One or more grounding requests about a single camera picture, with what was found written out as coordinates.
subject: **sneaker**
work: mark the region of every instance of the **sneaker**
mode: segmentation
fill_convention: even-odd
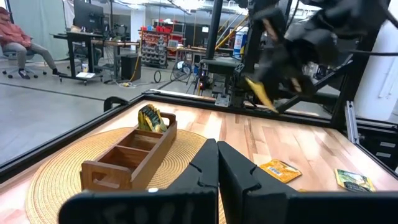
[[[25,70],[19,70],[19,71],[18,71],[18,74],[19,74],[19,76],[20,76],[21,78],[23,78],[23,79],[30,79],[30,77],[26,74],[26,71],[25,71]]]

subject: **person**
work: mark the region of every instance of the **person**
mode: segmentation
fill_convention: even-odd
[[[19,67],[18,74],[23,79],[30,79],[25,71],[26,53],[28,50],[41,55],[52,69],[53,75],[60,75],[57,70],[54,59],[50,52],[44,47],[35,44],[30,37],[22,31],[22,29],[13,24],[10,20],[7,9],[0,7],[0,44],[3,51],[15,51],[17,53],[17,65]]]
[[[70,32],[81,32],[81,28],[77,26],[75,18],[73,18]],[[98,62],[102,56],[102,50],[95,47],[94,51],[94,65],[98,65]],[[88,48],[85,46],[76,46],[73,52],[75,54],[86,55],[88,57]]]

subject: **concrete floor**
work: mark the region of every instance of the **concrete floor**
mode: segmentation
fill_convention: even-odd
[[[67,65],[68,62],[57,63],[63,73],[70,73]],[[5,67],[7,65],[0,62],[0,68]],[[49,68],[36,68],[47,71],[48,75],[38,72],[39,78],[31,77],[31,80],[23,80],[16,74],[13,79],[0,77],[0,167],[2,163],[99,116],[107,97],[130,100],[143,91],[162,86],[170,80],[172,64],[168,70],[160,70],[162,83],[151,83],[158,69],[142,67],[141,79],[134,82],[135,88],[106,85],[99,79],[89,81],[87,86],[78,80],[63,79],[60,83],[58,77],[51,75]],[[186,93],[188,87],[185,83],[173,82],[163,90]],[[330,87],[322,91],[338,94]],[[299,103],[292,109],[330,117],[321,106],[312,103]]]

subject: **wooden compartment divider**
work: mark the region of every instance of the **wooden compartment divider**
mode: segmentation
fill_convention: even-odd
[[[153,133],[135,127],[95,161],[83,162],[81,189],[145,190],[177,136],[175,115],[160,115],[169,120],[166,132]]]

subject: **woven placemat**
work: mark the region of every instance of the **woven placemat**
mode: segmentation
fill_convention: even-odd
[[[81,163],[96,159],[104,150],[131,131],[121,128],[95,134],[66,148],[43,164],[34,174],[26,198],[26,214],[32,224],[57,223],[58,211],[71,196],[81,192]],[[206,138],[178,130],[177,138],[148,188],[167,188],[188,166]],[[219,198],[220,223],[225,223]]]

